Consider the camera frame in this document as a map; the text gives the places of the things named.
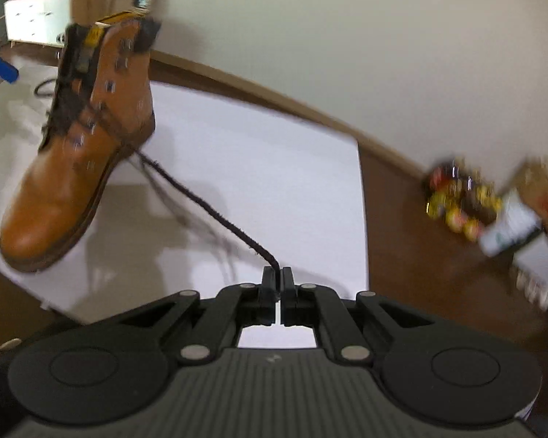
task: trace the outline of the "boot toe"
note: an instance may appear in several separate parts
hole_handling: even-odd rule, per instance
[[[4,215],[0,227],[2,257],[18,270],[45,260],[73,227],[65,218],[52,207],[20,209],[15,203]]]

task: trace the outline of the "blue object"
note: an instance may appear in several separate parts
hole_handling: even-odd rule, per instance
[[[12,84],[19,77],[18,69],[0,57],[0,77]]]

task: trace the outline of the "circular pad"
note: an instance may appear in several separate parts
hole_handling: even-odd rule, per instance
[[[435,375],[450,385],[479,387],[499,375],[499,362],[490,354],[476,349],[456,347],[433,357]]]
[[[162,392],[168,374],[168,360],[146,330],[116,324],[30,345],[10,364],[8,382],[30,413],[86,426],[146,407]]]
[[[509,342],[457,327],[419,327],[396,337],[381,370],[393,397],[452,426],[501,423],[527,410],[542,381],[536,359]]]

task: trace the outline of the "baseboard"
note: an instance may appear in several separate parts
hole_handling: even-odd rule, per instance
[[[354,137],[361,146],[365,147],[378,158],[398,167],[400,170],[410,174],[411,176],[422,178],[422,168],[409,158],[406,158],[402,154],[362,133],[361,131],[350,127],[345,122],[329,115],[325,115],[318,110],[291,99],[290,97],[284,96],[281,93],[267,89],[266,87],[256,84],[255,82],[237,77],[222,70],[215,69],[198,62],[193,62],[173,54],[153,50],[151,53],[151,58],[155,61],[188,70],[198,75],[216,80],[220,83],[227,84],[235,89],[242,90],[250,95],[264,99],[264,101],[279,107],[285,112],[292,113],[300,118],[332,128],[338,132],[348,134]]]

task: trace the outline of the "yellow tag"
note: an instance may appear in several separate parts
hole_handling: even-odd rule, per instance
[[[113,14],[111,16],[107,16],[105,18],[102,18],[98,21],[98,23],[105,23],[106,25],[112,25],[114,23],[118,23],[119,21],[124,21],[129,18],[137,17],[137,13],[133,13],[131,11],[121,11],[119,13]]]
[[[98,45],[99,40],[101,39],[103,33],[104,33],[104,28],[93,25],[91,29],[89,30],[88,35],[85,37],[85,40],[83,41],[83,45],[89,46],[90,48],[95,48]]]

